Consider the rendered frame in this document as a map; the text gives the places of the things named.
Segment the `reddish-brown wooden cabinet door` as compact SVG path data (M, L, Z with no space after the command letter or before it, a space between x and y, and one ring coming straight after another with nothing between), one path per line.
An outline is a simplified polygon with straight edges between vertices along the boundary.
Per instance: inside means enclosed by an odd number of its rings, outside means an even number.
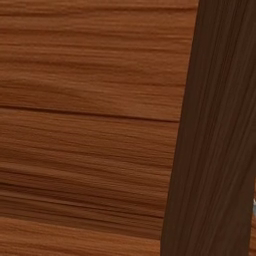
M160 256L198 0L0 0L0 256Z

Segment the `dark brown wooden cabinet panel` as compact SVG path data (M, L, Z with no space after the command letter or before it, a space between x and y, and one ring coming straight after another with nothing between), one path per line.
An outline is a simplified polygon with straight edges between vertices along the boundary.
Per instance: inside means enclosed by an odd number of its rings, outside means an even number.
M256 0L200 0L161 256L248 256L256 174Z

